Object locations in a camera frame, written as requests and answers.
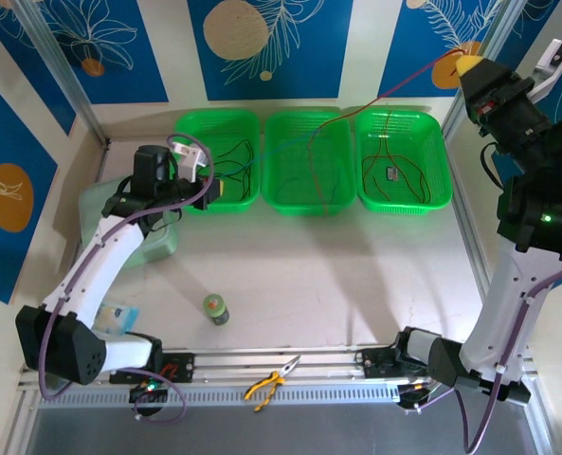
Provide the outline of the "green plastic mesh basket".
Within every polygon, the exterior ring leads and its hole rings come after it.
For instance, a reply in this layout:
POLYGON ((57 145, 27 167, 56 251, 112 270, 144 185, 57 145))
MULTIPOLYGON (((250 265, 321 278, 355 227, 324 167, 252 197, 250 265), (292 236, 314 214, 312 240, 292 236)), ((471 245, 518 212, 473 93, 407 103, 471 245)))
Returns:
POLYGON ((208 109, 190 112, 175 123, 175 130, 199 139, 211 152, 213 165, 199 170, 225 181, 224 195, 207 213, 247 211, 260 195, 261 128, 257 116, 245 109, 208 109))
POLYGON ((446 207, 452 181, 438 121, 422 112, 372 108, 354 120, 357 195, 372 212, 424 215, 446 207), (399 171, 396 182, 386 168, 399 171))
POLYGON ((352 132, 323 110, 291 110, 264 127, 261 192, 284 215, 335 215, 356 198, 352 132))

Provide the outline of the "pale green plastic lid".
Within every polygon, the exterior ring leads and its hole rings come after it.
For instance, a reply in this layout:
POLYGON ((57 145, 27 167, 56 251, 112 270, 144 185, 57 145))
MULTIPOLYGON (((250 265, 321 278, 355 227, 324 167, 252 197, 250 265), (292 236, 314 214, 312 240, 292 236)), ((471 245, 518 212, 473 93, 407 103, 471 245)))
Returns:
MULTIPOLYGON (((107 200, 117 192, 123 177, 108 182, 99 182, 85 190, 79 198, 81 245, 85 249, 93 238, 107 200)), ((123 265, 123 269, 135 268, 172 255, 178 246, 178 234, 173 226, 179 220, 174 212, 165 212, 163 218, 148 234, 123 265)))

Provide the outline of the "small green jar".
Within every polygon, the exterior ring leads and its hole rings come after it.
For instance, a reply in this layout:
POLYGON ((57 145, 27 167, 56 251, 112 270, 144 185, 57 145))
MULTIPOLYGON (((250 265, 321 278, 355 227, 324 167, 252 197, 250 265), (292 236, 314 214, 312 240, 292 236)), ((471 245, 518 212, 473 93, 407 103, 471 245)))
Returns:
POLYGON ((229 312, 221 295, 209 294, 203 300, 203 309, 215 325, 223 325, 229 321, 229 312))

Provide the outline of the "blue wipes packet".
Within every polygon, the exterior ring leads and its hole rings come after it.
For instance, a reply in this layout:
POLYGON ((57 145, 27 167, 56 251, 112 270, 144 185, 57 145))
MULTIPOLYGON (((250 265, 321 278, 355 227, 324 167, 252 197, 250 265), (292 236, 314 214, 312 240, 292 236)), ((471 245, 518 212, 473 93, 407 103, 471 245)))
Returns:
POLYGON ((111 336, 131 332, 139 315, 135 307, 103 302, 98 309, 92 329, 111 336))

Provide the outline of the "aluminium frame post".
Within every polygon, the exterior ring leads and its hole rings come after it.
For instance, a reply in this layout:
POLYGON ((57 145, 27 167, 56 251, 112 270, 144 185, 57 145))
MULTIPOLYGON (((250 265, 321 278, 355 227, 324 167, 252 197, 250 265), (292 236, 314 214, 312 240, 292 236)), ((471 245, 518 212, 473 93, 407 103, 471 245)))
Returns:
POLYGON ((103 151, 109 147, 109 137, 95 115, 90 100, 63 54, 55 36, 38 7, 31 0, 9 0, 15 16, 38 51, 48 71, 63 91, 73 110, 82 120, 88 133, 103 151))
MULTIPOLYGON (((480 45, 480 56, 490 60, 496 59, 526 2, 527 0, 501 0, 499 11, 480 45)), ((450 140, 454 136, 464 118, 466 118, 465 100, 460 89, 442 124, 444 139, 450 140)))

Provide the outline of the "aluminium extrusion rail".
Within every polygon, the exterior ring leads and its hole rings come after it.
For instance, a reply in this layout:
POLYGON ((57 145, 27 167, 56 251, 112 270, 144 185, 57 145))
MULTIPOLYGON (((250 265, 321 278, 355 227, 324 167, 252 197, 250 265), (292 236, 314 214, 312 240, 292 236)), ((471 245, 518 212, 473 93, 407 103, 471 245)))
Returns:
MULTIPOLYGON (((367 379, 358 352, 367 348, 392 346, 364 345, 334 348, 286 348, 255 350, 159 350, 154 358, 143 367, 144 373, 155 373, 164 353, 193 353, 194 373, 190 383, 211 386, 248 386, 282 367, 296 355, 301 355, 297 367, 288 375, 287 382, 296 385, 331 385, 361 382, 388 384, 420 384, 429 380, 425 377, 405 377, 388 379, 367 379)), ((109 382, 110 374, 128 373, 124 367, 103 368, 103 361, 96 357, 79 364, 71 373, 56 374, 47 371, 45 385, 51 392, 70 384, 80 387, 134 386, 136 384, 115 385, 109 382)))

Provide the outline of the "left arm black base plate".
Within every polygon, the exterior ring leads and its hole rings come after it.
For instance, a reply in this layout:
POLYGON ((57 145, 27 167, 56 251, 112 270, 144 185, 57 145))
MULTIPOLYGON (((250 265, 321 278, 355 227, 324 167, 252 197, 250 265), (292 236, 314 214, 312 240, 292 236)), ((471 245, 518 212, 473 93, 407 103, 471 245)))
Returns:
MULTIPOLYGON (((194 373, 195 354, 164 353, 157 369, 154 371, 173 383, 190 383, 194 373)), ((139 384, 151 376, 137 373, 116 372, 110 374, 109 382, 115 385, 139 384)))

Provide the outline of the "yellow handled pliers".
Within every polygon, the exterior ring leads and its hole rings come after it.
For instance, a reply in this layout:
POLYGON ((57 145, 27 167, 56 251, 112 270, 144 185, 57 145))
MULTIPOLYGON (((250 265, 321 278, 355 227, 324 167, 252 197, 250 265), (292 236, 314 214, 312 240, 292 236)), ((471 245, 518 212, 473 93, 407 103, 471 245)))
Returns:
POLYGON ((285 363, 281 368, 272 371, 269 376, 261 379, 260 381, 252 384, 244 394, 244 400, 248 401, 256 391, 263 388, 264 386, 269 386, 270 391, 267 393, 265 399, 254 408, 255 412, 262 411, 266 406, 270 404, 277 388, 285 383, 285 377, 290 374, 296 366, 299 364, 301 355, 296 355, 289 362, 285 363))

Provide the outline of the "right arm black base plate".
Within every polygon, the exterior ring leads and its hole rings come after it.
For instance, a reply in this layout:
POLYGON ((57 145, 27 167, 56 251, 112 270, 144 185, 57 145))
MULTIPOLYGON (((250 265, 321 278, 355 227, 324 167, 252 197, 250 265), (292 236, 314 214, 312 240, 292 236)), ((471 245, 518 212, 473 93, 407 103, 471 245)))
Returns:
POLYGON ((391 347, 367 348, 359 351, 358 355, 367 379, 428 376, 424 363, 403 357, 391 347))

